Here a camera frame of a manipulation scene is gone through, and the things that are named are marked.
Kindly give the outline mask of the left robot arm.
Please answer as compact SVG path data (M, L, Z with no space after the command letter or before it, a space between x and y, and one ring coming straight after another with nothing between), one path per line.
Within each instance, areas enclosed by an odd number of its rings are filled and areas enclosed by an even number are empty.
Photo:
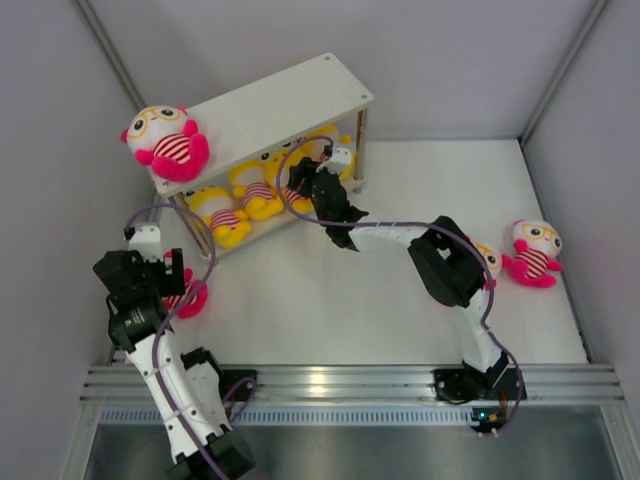
M182 353L166 318L168 301L182 298L182 252L150 261L135 250L107 252L93 267L106 287L108 334L142 376L170 445L169 479L240 479L254 469L221 394L226 376L210 351Z

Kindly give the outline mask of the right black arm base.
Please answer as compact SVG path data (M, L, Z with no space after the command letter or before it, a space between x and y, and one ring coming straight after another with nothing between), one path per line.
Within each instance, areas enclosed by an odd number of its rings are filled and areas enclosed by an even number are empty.
M512 367L488 374L467 366L440 368L433 377L436 398L451 404L527 399L524 382Z

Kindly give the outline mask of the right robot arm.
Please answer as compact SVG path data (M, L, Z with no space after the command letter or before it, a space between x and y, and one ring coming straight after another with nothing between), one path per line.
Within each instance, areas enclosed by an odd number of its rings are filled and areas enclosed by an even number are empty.
M310 221L337 247L412 261L431 298L458 311L462 380L475 395L491 396L503 384L509 358L488 323L494 287L484 257L447 216L429 224L371 220L350 203L339 171L336 161L305 157L287 169L287 188L311 201L316 217Z

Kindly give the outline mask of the yellow plush striped shirt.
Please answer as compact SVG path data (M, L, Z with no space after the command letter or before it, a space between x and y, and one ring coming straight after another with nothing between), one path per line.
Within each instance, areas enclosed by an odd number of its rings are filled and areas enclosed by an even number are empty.
M266 182L265 170L259 160L250 160L229 172L232 193L253 221L265 221L280 214L284 205Z

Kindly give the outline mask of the yellow plush with black eyes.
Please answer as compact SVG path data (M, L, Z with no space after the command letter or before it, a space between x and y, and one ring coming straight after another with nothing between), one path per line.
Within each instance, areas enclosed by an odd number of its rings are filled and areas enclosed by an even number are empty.
M311 200L301 196L295 190L290 190L288 188L289 168L291 166L297 166L303 159L302 152L300 150L296 150L289 155L286 161L284 161L284 157L293 146L294 144L292 142L286 143L279 150L263 153L260 156L260 160L264 167L265 180L268 185L273 190L276 190L276 180L279 179L281 186L279 192L286 197L288 203L296 212L306 214L313 210Z

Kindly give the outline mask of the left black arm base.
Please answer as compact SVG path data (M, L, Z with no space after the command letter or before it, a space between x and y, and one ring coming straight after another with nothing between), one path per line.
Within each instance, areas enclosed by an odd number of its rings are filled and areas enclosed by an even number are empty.
M257 381L258 372L254 369L225 369L219 382L222 401L246 402L251 398Z

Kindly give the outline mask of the pink plush near left arm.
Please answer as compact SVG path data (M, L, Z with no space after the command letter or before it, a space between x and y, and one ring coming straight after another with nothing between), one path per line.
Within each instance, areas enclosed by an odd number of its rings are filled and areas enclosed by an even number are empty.
M181 308L177 308L178 304L188 296L190 296L189 302ZM201 313L208 302L208 297L208 285L201 279L197 279L191 268L186 268L184 271L184 292L181 295L164 297L163 301L169 311L177 310L176 316L179 319L187 320Z

